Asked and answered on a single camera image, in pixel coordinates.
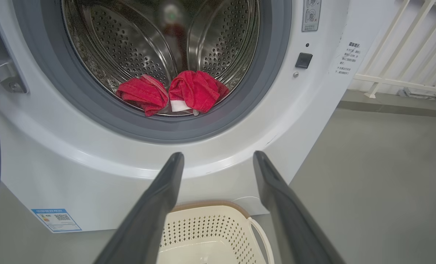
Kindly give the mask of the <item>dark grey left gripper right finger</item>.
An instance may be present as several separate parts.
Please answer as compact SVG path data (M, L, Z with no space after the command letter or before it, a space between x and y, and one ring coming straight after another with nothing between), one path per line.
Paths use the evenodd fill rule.
M346 264L264 152L254 152L253 166L261 203L272 217L282 261Z

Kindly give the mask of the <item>grey warning sticker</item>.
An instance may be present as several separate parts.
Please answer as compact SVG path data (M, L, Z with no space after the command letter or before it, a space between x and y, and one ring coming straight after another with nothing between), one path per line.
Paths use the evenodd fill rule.
M322 0L303 0L302 32L316 32Z

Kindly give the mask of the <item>perforated steel drum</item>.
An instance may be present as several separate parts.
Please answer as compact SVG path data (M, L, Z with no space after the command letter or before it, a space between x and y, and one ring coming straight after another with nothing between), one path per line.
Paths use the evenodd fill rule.
M260 0L60 0L73 49L104 90L152 77L168 90L186 70L241 86L258 45Z

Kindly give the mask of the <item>black door latch socket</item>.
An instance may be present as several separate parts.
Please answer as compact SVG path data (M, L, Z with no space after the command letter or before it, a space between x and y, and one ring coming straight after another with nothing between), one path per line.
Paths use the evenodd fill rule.
M313 55L305 52L300 52L298 59L295 63L296 68L300 69L308 69L310 62L312 60Z

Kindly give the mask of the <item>white text sticker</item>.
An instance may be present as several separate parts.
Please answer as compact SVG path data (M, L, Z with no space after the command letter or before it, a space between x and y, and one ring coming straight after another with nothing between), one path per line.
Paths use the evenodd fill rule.
M349 42L343 48L341 54L335 62L335 73L340 75L349 75L356 72L359 62L361 62L362 44L358 42Z

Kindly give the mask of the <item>red and white garment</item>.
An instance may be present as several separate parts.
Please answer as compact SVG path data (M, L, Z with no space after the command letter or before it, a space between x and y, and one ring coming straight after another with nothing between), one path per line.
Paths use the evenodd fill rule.
M209 112L230 90L203 71L183 71L169 89L154 77L143 74L119 85L116 95L123 101L143 109L147 117L167 106L172 112L191 111L195 116Z

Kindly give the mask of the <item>cream laundry basket brown rim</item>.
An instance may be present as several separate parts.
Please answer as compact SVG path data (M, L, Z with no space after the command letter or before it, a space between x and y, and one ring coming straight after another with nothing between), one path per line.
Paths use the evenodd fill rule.
M245 209L228 201L176 206L165 220L156 264L275 264L271 244Z

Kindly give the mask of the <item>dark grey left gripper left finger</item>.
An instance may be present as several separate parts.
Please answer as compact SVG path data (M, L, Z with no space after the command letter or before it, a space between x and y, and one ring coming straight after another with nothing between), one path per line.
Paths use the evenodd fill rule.
M156 264L166 216L178 199L184 155L173 153L93 264Z

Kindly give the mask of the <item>white front-load washing machine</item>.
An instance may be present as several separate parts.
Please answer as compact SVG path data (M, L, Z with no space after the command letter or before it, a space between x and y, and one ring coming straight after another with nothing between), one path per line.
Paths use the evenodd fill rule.
M2 182L33 215L32 209L65 209L81 232L112 230L169 156L181 152L185 165L178 204L225 200L252 215L267 214L258 194L253 153L265 152L287 183L294 178L394 3L322 0L318 30L302 32L303 0L291 0L283 62L255 108L238 124L208 139L154 143L115 133L77 110L37 65L13 0L0 0L0 63L14 62L29 90L23 94L0 89ZM349 42L362 44L361 62L355 73L336 74L336 59ZM308 69L295 67L300 52L313 55ZM207 113L174 113L167 106L145 116Z

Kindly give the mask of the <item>blue energy label sticker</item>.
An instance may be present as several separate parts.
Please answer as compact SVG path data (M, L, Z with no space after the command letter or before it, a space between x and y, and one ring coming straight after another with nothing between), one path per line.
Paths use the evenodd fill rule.
M65 209L32 209L32 212L52 233L82 231Z

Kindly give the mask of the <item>metal door hinge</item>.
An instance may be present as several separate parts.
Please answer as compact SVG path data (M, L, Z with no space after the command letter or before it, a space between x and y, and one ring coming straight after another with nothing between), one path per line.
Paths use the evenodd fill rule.
M0 89L18 94L27 94L29 92L14 62L11 60L0 63Z

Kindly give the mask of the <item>white metal railing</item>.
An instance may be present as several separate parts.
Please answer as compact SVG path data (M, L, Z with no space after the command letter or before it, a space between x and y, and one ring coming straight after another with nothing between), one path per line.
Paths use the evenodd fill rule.
M436 101L436 0L395 0L352 89Z

